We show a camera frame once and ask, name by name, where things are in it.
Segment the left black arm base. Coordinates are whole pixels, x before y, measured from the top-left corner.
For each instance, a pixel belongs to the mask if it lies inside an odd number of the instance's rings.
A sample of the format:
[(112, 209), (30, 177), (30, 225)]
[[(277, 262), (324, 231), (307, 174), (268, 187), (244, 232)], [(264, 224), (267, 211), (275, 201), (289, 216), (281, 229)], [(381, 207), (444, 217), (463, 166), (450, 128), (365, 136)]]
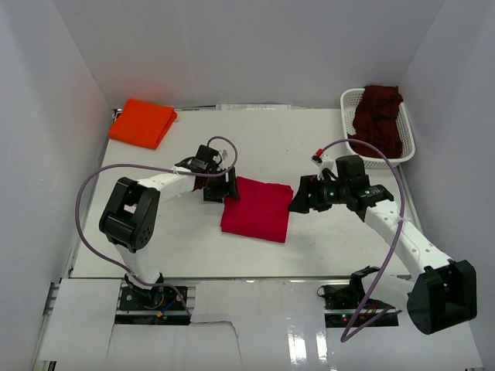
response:
[(172, 288), (138, 291), (128, 285), (121, 287), (114, 318), (117, 325), (187, 326), (189, 315), (177, 292)]

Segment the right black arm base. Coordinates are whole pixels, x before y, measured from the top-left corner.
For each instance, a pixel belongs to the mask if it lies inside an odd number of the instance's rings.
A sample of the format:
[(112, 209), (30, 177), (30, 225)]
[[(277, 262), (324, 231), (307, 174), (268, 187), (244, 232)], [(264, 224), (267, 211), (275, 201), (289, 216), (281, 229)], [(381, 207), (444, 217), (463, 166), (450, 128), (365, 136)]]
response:
[[(345, 329), (360, 302), (351, 293), (350, 286), (322, 285), (317, 289), (316, 295), (324, 300), (326, 327)], [(369, 299), (352, 327), (359, 327), (386, 308), (387, 304), (382, 301)]]

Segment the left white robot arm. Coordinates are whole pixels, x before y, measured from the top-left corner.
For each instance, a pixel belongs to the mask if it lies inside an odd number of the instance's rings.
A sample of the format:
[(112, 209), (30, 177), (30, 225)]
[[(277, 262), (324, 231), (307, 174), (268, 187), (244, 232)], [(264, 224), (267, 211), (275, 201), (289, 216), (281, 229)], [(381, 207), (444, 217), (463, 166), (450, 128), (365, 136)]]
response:
[(115, 184), (99, 222), (99, 230), (118, 250), (130, 270), (126, 279), (137, 288), (137, 299), (146, 308), (162, 303), (163, 276), (146, 246), (152, 239), (159, 206), (182, 194), (201, 190), (205, 202), (239, 200), (236, 172), (227, 166), (227, 152), (201, 145), (196, 154), (158, 175)]

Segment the bright red t shirt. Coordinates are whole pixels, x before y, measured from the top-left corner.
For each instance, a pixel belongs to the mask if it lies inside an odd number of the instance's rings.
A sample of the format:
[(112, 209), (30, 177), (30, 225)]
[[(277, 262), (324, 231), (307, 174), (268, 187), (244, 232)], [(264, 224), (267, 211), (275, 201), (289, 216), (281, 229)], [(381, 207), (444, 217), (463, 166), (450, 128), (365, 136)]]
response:
[(289, 185), (237, 177), (239, 200), (226, 198), (221, 231), (242, 237), (284, 243), (293, 198)]

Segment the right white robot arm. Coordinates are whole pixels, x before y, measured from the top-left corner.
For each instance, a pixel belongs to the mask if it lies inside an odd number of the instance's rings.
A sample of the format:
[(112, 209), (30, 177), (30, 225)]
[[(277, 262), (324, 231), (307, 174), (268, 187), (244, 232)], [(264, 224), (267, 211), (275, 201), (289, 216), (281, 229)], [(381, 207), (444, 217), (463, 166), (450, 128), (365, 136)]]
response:
[(407, 268), (410, 280), (367, 266), (350, 275), (341, 289), (324, 289), (328, 306), (352, 302), (358, 311), (376, 300), (385, 314), (406, 311), (425, 335), (473, 320), (477, 316), (476, 270), (467, 260), (453, 260), (402, 215), (401, 204), (383, 185), (371, 185), (358, 155), (331, 159), (317, 153), (316, 175), (304, 175), (288, 206), (291, 213), (327, 211), (344, 205), (390, 246)]

